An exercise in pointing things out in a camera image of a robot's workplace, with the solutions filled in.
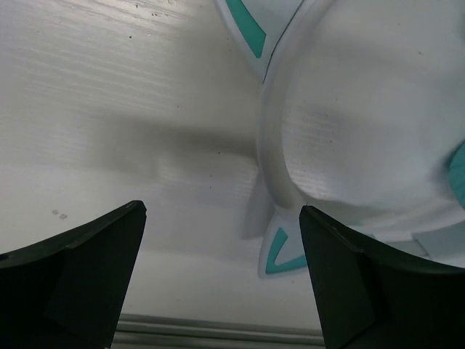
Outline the teal cat-ear headphones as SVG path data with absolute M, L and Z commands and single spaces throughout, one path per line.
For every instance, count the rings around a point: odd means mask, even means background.
M 261 81 L 258 274 L 306 267 L 303 206 L 464 265 L 464 3 L 219 1 Z

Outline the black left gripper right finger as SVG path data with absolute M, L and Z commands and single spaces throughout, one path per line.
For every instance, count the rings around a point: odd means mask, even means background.
M 462 348 L 464 270 L 402 252 L 313 206 L 299 214 L 327 348 Z

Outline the aluminium front rail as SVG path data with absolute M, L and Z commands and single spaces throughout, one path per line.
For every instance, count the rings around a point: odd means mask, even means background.
M 113 348 L 324 348 L 318 330 L 121 315 Z

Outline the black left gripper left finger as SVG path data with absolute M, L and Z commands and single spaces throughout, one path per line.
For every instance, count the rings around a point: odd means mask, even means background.
M 110 348 L 142 242 L 142 201 L 1 255 L 2 348 Z

